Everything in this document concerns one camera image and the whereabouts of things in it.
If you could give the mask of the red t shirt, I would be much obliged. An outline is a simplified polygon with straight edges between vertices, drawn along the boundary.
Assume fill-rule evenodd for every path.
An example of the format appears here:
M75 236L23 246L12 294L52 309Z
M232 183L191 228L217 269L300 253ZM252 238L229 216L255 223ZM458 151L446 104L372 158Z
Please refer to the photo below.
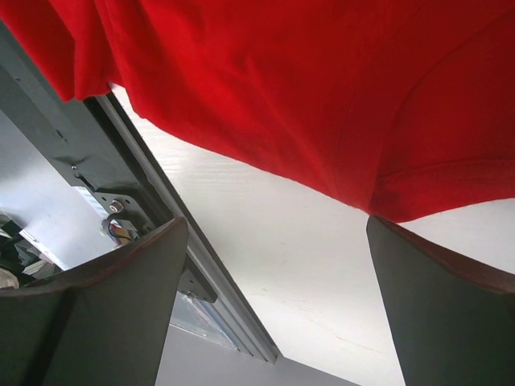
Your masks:
M4 1L65 101L396 223L514 196L511 1Z

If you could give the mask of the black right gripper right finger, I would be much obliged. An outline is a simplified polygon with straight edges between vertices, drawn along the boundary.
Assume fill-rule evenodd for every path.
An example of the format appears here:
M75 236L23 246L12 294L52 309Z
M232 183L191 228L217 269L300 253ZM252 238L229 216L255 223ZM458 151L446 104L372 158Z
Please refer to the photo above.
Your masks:
M381 217L367 237L407 385L514 383L514 276Z

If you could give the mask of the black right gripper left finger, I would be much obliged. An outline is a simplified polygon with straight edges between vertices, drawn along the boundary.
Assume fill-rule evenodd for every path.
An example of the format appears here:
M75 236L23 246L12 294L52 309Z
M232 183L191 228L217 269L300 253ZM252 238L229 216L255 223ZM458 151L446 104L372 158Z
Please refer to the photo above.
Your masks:
M3 289L2 384L154 384L187 238L177 218L76 268Z

